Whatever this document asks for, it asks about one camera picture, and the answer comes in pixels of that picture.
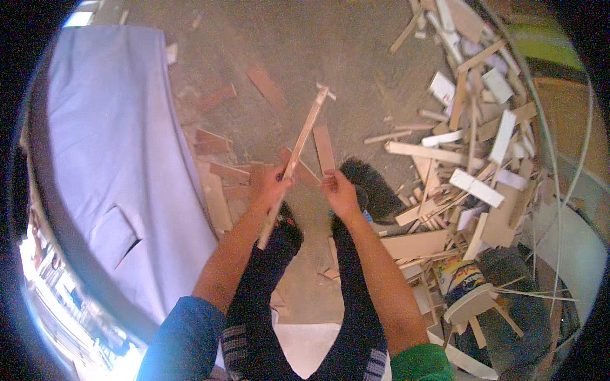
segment concrete floor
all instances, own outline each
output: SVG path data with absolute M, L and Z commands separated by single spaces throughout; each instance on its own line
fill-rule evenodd
M 386 153 L 382 143 L 362 142 L 391 132 L 394 124 L 423 122 L 419 107 L 441 111 L 426 88 L 437 70 L 448 77 L 450 71 L 431 34 L 425 40 L 411 35 L 389 55 L 389 46 L 411 19 L 407 3 L 156 0 L 124 6 L 130 10 L 127 25 L 162 29 L 166 45 L 178 43 L 178 62 L 169 68 L 176 97 L 189 91 L 205 96 L 219 84 L 233 83 L 238 97 L 212 111 L 183 105 L 176 110 L 183 127 L 233 140 L 234 160 L 277 162 L 280 148 L 293 148 L 320 82 L 337 95 L 336 101 L 326 101 L 319 119 L 328 125 L 337 166 L 355 156 L 371 163 L 393 189 L 402 183 L 411 189 L 417 175 L 408 157 Z M 263 67 L 284 92 L 287 103 L 279 112 L 246 76 L 253 65 Z M 387 115 L 391 123 L 382 121 Z M 421 137 L 400 140 L 416 143 Z M 321 178 L 312 138 L 301 159 Z M 305 241 L 278 286 L 289 310 L 280 322 L 341 322 L 339 286 L 319 284 L 316 277 L 332 265 L 326 201 L 303 184 L 287 201 Z

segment black pants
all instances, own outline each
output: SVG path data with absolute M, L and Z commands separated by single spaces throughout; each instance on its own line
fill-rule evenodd
M 373 307 L 356 247 L 342 223 L 334 229 L 345 316 L 328 355 L 309 380 L 381 380 L 386 337 Z M 269 302 L 298 252 L 275 228 L 266 250 L 256 246 L 227 313 L 221 343 L 224 364 L 237 380 L 301 380 L 271 326 Z

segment hand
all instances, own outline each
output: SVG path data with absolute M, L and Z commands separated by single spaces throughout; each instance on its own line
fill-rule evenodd
M 282 180 L 285 168 L 284 164 L 283 166 L 265 168 L 261 171 L 253 171 L 248 195 L 252 208 L 259 208 L 264 213 L 268 212 L 289 188 L 295 186 L 294 177 Z
M 342 220 L 350 218 L 354 213 L 360 214 L 354 185 L 341 171 L 327 169 L 324 173 L 329 177 L 322 181 L 320 188 L 335 214 Z

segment light purple cloth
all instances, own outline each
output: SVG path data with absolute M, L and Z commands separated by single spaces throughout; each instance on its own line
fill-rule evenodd
M 65 28 L 47 73 L 30 141 L 49 220 L 87 291 L 149 338 L 217 245 L 174 115 L 163 32 Z M 145 333 L 143 318 L 155 323 Z

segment green sleeve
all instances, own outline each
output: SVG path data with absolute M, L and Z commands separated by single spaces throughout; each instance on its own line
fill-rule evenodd
M 455 375 L 443 347 L 420 344 L 400 352 L 390 361 L 393 381 L 454 381 Z

